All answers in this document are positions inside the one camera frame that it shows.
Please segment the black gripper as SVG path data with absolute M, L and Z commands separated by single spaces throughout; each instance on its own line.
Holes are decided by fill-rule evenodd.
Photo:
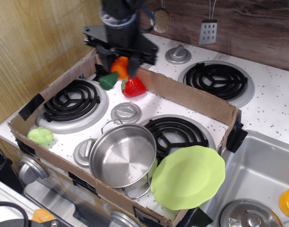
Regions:
M 138 22 L 128 26 L 88 25 L 83 27 L 86 45 L 94 47 L 103 68 L 110 73 L 117 56 L 128 57 L 128 74 L 134 78 L 143 63 L 154 65 L 158 47 L 142 33 Z

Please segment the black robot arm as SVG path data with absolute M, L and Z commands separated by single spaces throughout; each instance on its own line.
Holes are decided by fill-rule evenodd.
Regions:
M 141 29 L 141 11 L 154 19 L 143 0 L 103 0 L 99 11 L 103 24 L 83 27 L 85 44 L 96 49 L 107 72 L 120 56 L 128 58 L 127 71 L 131 78 L 143 63 L 155 64 L 158 47 L 144 36 L 152 28 Z

